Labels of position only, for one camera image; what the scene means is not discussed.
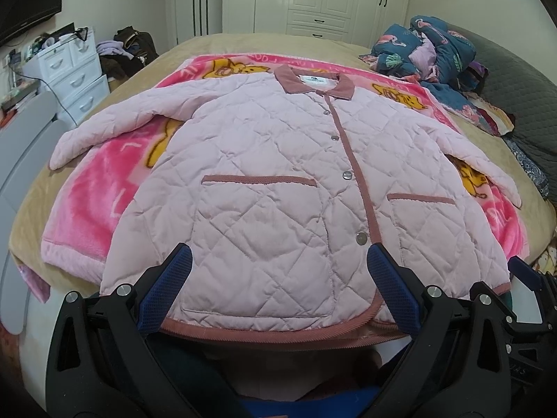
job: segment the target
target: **yellow cartoon character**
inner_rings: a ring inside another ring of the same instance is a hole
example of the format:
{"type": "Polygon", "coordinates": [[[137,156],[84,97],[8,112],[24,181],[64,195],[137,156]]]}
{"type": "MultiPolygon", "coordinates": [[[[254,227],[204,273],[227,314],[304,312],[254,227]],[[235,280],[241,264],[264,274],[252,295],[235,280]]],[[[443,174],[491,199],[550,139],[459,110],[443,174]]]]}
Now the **yellow cartoon character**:
{"type": "Polygon", "coordinates": [[[487,195],[485,193],[478,193],[477,190],[477,188],[480,188],[482,185],[488,183],[485,174],[482,174],[474,170],[474,168],[472,168],[470,165],[468,165],[466,162],[463,162],[460,159],[455,159],[454,157],[451,157],[449,155],[447,157],[455,165],[458,172],[460,173],[462,184],[464,185],[466,191],[470,193],[470,195],[472,195],[474,198],[478,197],[478,198],[486,199],[487,195]]]}
{"type": "Polygon", "coordinates": [[[153,146],[153,149],[151,149],[151,152],[147,156],[147,168],[155,166],[157,160],[159,160],[163,152],[165,152],[166,148],[168,148],[168,143],[170,143],[172,136],[183,124],[184,123],[182,121],[170,118],[165,122],[163,137],[153,146]]]}
{"type": "Polygon", "coordinates": [[[268,70],[268,67],[233,63],[229,58],[220,58],[213,61],[213,70],[207,72],[203,78],[222,78],[234,74],[253,74],[254,72],[267,72],[268,70]]]}
{"type": "Polygon", "coordinates": [[[425,105],[422,105],[416,96],[412,96],[411,94],[404,94],[395,88],[376,85],[375,83],[373,83],[373,87],[383,97],[394,100],[395,102],[403,103],[406,107],[411,108],[412,110],[425,110],[427,108],[425,105]]]}

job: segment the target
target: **white wall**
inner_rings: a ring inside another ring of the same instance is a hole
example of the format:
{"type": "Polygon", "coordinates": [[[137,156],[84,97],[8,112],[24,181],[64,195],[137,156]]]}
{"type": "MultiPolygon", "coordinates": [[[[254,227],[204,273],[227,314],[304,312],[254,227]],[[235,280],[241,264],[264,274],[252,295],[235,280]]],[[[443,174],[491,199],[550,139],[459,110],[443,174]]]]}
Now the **white wall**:
{"type": "MultiPolygon", "coordinates": [[[[76,27],[92,26],[97,41],[112,39],[116,30],[133,25],[140,31],[149,32],[159,54],[169,49],[166,24],[166,0],[62,0],[62,12],[44,24],[30,30],[8,44],[21,46],[31,43],[43,32],[52,32],[74,22],[76,27]]],[[[6,56],[10,47],[0,48],[0,58],[6,56]]],[[[7,71],[0,71],[0,97],[8,90],[7,71]]]]}
{"type": "Polygon", "coordinates": [[[410,0],[407,22],[434,15],[522,57],[557,83],[557,28],[539,0],[410,0]]]}

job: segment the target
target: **headboard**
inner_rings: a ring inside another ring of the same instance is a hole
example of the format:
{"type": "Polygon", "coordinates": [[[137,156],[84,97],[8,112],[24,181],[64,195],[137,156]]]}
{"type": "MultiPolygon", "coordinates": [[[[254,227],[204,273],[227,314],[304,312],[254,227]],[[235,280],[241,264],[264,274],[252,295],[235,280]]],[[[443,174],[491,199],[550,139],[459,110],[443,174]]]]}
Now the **headboard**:
{"type": "Polygon", "coordinates": [[[545,171],[549,200],[557,203],[557,86],[500,45],[451,26],[476,46],[476,60],[489,69],[482,97],[516,116],[515,141],[545,171]]]}

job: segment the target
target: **wardrobe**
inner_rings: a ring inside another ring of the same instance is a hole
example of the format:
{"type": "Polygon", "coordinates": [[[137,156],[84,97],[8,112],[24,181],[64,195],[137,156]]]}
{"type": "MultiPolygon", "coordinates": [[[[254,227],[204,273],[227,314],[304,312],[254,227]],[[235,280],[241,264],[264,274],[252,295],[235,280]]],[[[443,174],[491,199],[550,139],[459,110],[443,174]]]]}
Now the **wardrobe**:
{"type": "Polygon", "coordinates": [[[224,33],[281,33],[370,47],[408,0],[223,0],[224,33]]]}

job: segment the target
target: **beige bedspread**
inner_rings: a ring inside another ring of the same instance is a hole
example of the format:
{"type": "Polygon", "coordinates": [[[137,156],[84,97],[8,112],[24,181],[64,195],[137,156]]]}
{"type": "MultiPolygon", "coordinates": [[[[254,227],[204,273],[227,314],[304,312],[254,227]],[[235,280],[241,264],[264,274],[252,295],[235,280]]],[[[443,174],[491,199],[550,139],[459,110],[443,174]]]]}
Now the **beige bedspread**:
{"type": "MultiPolygon", "coordinates": [[[[199,37],[162,55],[116,89],[95,109],[93,114],[155,86],[161,79],[176,70],[184,60],[200,54],[279,53],[366,69],[366,65],[358,59],[358,55],[367,51],[364,47],[343,42],[277,34],[216,34],[199,37]]],[[[515,180],[523,199],[520,215],[526,225],[530,242],[530,257],[527,261],[533,261],[544,251],[552,238],[556,226],[555,209],[541,198],[532,181],[502,140],[482,132],[465,121],[456,122],[475,145],[515,180]]],[[[82,294],[91,294],[98,289],[97,286],[45,264],[40,255],[41,235],[56,195],[79,160],[74,160],[72,164],[58,171],[52,172],[47,168],[41,171],[17,213],[9,240],[9,249],[16,261],[26,264],[54,288],[75,289],[82,294]]]]}

